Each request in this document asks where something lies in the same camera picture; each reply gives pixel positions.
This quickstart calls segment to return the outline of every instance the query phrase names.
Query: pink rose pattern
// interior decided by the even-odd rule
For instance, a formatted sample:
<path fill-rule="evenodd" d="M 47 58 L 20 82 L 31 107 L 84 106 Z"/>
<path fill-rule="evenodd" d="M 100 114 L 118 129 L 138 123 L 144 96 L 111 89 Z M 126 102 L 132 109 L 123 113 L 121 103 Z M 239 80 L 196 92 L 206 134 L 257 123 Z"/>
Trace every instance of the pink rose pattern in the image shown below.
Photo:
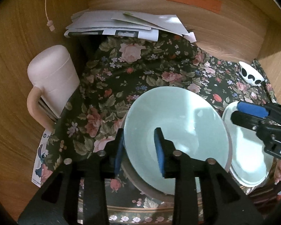
<path fill-rule="evenodd" d="M 162 32 L 159 38 L 158 42 L 149 42 L 110 36 L 101 43 L 95 60 L 87 63 L 80 85 L 69 99 L 72 107 L 64 109 L 49 138 L 42 182 L 54 171 L 59 156 L 63 160 L 78 161 L 103 150 L 115 138 L 131 104 L 152 88 L 188 89 L 209 102 L 219 114 L 233 101 L 264 104 L 276 100 L 272 85 L 257 60 L 252 66 L 265 78 L 261 87 L 247 84 L 238 73 L 237 63 L 219 60 L 180 36 Z M 77 123 L 78 131 L 69 137 L 67 129 L 72 122 Z M 61 140 L 67 149 L 59 152 Z M 112 207 L 146 211 L 145 199 L 151 200 L 133 186 L 123 171 L 114 179 L 105 180 L 105 190 L 107 205 Z M 173 213 L 169 207 L 164 207 L 161 201 L 154 202 L 160 206 L 154 211 L 137 214 L 137 211 L 120 212 L 109 208 L 108 217 L 116 223 L 170 223 L 168 218 Z"/>

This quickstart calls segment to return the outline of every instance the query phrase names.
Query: white cup with black pattern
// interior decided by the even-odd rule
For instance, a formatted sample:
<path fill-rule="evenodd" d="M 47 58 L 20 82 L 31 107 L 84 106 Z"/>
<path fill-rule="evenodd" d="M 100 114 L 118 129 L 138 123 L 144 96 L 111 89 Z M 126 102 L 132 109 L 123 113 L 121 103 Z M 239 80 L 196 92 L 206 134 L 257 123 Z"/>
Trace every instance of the white cup with black pattern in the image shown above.
<path fill-rule="evenodd" d="M 243 79 L 252 86 L 261 86 L 264 81 L 262 75 L 247 63 L 239 62 L 239 73 Z"/>

